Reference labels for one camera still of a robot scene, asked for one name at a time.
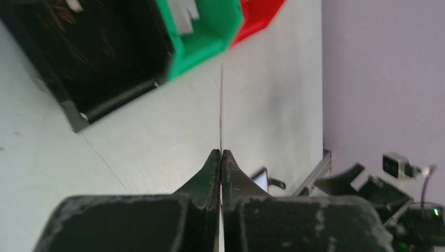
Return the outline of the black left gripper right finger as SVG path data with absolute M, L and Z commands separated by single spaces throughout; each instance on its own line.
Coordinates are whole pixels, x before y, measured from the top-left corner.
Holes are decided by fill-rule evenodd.
M 356 196 L 273 197 L 224 150 L 222 213 L 226 251 L 392 251 L 392 236 Z

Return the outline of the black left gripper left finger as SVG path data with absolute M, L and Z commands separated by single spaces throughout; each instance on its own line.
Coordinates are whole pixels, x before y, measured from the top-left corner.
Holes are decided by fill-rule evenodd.
M 50 215 L 35 251 L 218 251 L 221 153 L 172 194 L 76 195 Z

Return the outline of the black leather card holder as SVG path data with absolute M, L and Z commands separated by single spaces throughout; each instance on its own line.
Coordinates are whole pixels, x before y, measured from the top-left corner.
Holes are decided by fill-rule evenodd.
M 287 187 L 284 181 L 269 177 L 268 169 L 266 167 L 257 170 L 250 178 L 267 193 L 269 193 L 269 187 L 271 186 L 280 188 L 281 190 L 285 190 Z

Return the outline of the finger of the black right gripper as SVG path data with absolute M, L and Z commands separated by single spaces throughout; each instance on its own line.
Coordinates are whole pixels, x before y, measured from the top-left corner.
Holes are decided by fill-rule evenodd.
M 365 171 L 365 167 L 360 163 L 355 163 L 351 168 L 336 176 L 318 178 L 314 181 L 314 186 L 329 196 L 358 196 L 358 191 L 351 183 Z

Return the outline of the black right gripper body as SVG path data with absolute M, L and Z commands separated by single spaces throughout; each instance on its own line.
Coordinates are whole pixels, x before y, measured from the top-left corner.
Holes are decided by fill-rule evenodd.
M 358 189 L 393 237 L 394 251 L 444 249 L 444 205 L 415 202 L 413 197 L 379 177 L 369 176 Z

